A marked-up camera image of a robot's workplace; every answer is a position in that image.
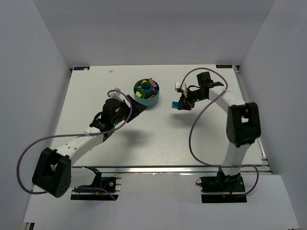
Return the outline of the teal long lego brick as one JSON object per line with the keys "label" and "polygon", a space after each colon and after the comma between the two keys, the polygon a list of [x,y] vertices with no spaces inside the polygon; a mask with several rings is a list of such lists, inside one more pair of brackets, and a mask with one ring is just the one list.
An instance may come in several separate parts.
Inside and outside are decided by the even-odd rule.
{"label": "teal long lego brick", "polygon": [[173,109],[178,109],[179,106],[180,106],[180,102],[176,102],[176,101],[173,101],[173,102],[172,102],[171,107],[172,107]]}

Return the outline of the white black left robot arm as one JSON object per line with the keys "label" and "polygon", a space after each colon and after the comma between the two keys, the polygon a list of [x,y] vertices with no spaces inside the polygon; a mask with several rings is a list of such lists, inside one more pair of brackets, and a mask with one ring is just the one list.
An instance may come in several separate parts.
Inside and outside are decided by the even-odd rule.
{"label": "white black left robot arm", "polygon": [[73,165],[105,142],[115,132],[117,124],[130,122],[146,109],[147,106],[130,95],[125,100],[118,96],[110,97],[83,133],[60,147],[42,150],[32,183],[56,198],[64,195],[69,188],[75,188],[78,192],[109,194],[98,169],[88,166],[74,169]]}

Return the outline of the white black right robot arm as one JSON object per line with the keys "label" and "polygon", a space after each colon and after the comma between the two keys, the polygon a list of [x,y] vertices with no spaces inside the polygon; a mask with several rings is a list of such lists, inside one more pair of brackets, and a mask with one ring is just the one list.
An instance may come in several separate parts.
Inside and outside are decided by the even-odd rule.
{"label": "white black right robot arm", "polygon": [[209,105],[217,104],[226,112],[226,136],[228,148],[223,163],[218,166],[217,184],[222,189],[232,187],[239,181],[242,162],[250,146],[261,135],[259,109],[256,103],[247,103],[228,91],[228,83],[214,82],[208,68],[197,75],[198,85],[192,86],[178,81],[175,91],[181,94],[178,110],[191,110],[195,103],[210,100]]}

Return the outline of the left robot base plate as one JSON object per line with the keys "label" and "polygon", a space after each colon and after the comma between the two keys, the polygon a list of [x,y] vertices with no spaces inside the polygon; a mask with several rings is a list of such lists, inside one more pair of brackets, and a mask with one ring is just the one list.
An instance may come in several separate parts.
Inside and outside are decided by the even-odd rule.
{"label": "left robot base plate", "polygon": [[79,201],[116,201],[121,190],[120,177],[102,177],[96,187],[79,186],[72,189],[71,200]]}

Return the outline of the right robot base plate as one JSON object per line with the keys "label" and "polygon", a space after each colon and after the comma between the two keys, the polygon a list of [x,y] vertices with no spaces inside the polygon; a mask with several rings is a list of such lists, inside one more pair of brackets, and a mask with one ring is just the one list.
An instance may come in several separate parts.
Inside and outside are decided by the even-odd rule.
{"label": "right robot base plate", "polygon": [[243,178],[238,181],[222,184],[217,176],[200,177],[195,184],[201,188],[203,204],[246,203]]}

